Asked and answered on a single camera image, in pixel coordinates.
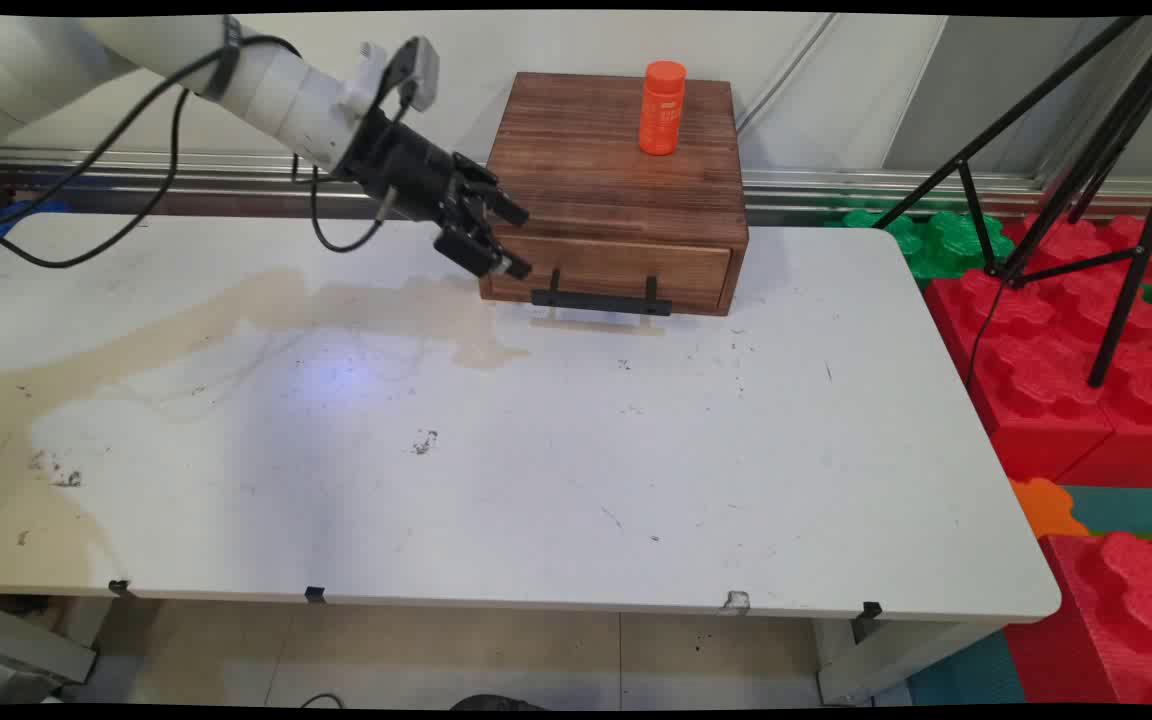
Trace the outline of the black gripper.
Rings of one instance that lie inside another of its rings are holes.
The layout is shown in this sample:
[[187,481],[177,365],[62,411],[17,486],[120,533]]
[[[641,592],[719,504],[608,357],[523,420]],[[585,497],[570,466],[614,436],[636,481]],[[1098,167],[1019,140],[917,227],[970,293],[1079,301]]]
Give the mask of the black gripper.
[[511,199],[488,168],[461,152],[435,146],[382,109],[369,109],[362,119],[340,160],[340,179],[361,184],[376,200],[396,190],[393,209],[414,222],[438,223],[435,251],[471,275],[495,273],[518,281],[531,275],[532,265],[498,241],[482,211],[444,210],[444,200],[450,191],[462,190],[463,197],[480,200],[484,209],[515,227],[526,223],[529,210]]

